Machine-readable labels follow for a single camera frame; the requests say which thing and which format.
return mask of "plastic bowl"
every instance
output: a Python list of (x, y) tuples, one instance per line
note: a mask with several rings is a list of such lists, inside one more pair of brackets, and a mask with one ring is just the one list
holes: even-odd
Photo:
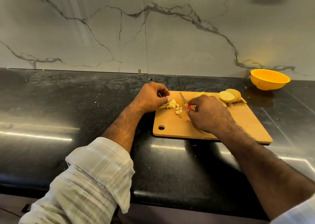
[(250, 74), (250, 80), (260, 90), (277, 90), (291, 81), (286, 75), (269, 69), (254, 69)]

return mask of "plaid shirt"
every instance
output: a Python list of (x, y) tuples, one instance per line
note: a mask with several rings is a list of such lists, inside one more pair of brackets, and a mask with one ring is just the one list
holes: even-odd
[[(32, 205), (20, 224), (110, 223), (117, 205), (122, 213), (128, 211), (135, 171), (130, 155), (120, 145), (97, 138), (65, 160), (69, 168), (53, 180), (49, 192)], [(315, 195), (271, 222), (300, 223), (315, 223)]]

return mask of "granite countertop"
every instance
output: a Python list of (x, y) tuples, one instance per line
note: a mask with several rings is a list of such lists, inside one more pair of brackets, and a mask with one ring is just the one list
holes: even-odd
[[(1, 193), (44, 196), (65, 157), (100, 136), (149, 80), (170, 90), (240, 90), (274, 140), (268, 149), (315, 180), (313, 81), (263, 92), (246, 78), (0, 69)], [(146, 114), (136, 129), (131, 202), (267, 219), (222, 143), (154, 137), (153, 121)]]

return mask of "person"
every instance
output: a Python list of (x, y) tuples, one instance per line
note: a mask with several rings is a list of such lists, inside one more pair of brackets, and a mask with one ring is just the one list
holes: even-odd
[[(143, 114), (167, 103), (168, 95), (163, 84), (145, 84), (101, 137), (66, 157), (69, 168), (19, 223), (110, 223), (117, 206), (126, 213), (136, 126)], [(246, 134), (215, 97), (202, 95), (189, 104), (196, 106), (188, 113), (193, 125), (214, 134), (234, 155), (272, 224), (315, 223), (313, 180)]]

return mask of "human hand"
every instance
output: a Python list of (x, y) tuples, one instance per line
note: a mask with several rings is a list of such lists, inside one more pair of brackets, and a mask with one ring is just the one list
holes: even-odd
[(157, 110), (160, 106), (170, 102), (170, 98), (166, 96), (170, 95), (169, 90), (165, 85), (150, 82), (144, 84), (132, 104), (134, 107), (142, 113), (149, 113)]
[(214, 96), (201, 95), (188, 104), (196, 105), (195, 110), (188, 112), (192, 124), (217, 138), (236, 126), (230, 112)]

